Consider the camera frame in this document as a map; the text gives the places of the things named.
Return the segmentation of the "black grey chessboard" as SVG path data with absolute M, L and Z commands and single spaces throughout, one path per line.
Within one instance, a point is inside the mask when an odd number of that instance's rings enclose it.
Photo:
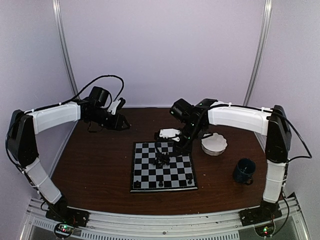
M 172 153 L 172 142 L 134 142 L 130 174 L 131 193 L 153 193 L 168 191 L 197 190 L 198 183 L 191 154 L 182 154 L 170 158 L 170 164 L 156 167 L 153 161 L 159 153 Z M 188 185 L 188 175 L 192 174 L 194 186 Z M 134 182 L 140 181 L 141 188 L 134 188 Z

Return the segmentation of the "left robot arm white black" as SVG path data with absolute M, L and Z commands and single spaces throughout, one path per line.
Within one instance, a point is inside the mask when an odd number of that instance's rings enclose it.
M 39 159 L 36 135 L 51 128 L 84 121 L 100 127 L 122 131 L 130 124 L 119 113 L 126 101 L 119 94 L 95 86 L 89 96 L 81 99 L 76 94 L 71 99 L 29 111 L 15 110 L 5 137 L 5 150 L 9 160 L 26 177 L 31 186 L 47 203 L 53 215 L 61 222 L 72 218 L 66 197 L 55 186 Z

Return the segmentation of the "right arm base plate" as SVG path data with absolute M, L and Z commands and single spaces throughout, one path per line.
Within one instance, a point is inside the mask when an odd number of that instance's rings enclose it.
M 281 210 L 278 208 L 271 209 L 262 206 L 246 208 L 239 212 L 239 218 L 243 227 L 268 222 L 274 218 L 280 218 L 282 215 Z

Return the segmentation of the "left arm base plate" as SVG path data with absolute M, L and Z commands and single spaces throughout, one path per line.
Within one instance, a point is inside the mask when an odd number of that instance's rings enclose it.
M 86 227 L 89 220 L 90 213 L 85 210 L 67 207 L 65 210 L 58 211 L 56 209 L 49 209 L 45 217 L 47 219 L 55 220 L 57 222 L 67 223 L 74 227 Z

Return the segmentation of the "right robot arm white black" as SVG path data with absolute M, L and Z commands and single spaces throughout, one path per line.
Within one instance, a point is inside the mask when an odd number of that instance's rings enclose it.
M 291 131 L 295 127 L 287 119 L 284 108 L 280 105 L 256 108 L 209 98 L 192 105 L 181 98 L 173 104 L 169 112 L 184 124 L 181 130 L 169 135 L 175 141 L 177 151 L 181 153 L 190 152 L 194 139 L 210 125 L 243 129 L 266 137 L 266 182 L 256 216 L 261 221 L 268 220 L 276 212 L 285 173 L 291 162 Z

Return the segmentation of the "black chess king piece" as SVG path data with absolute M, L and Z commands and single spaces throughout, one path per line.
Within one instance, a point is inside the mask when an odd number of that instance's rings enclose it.
M 163 180 L 160 180 L 160 181 L 158 182 L 158 186 L 159 186 L 160 188 L 162 188 L 162 187 L 164 186 Z

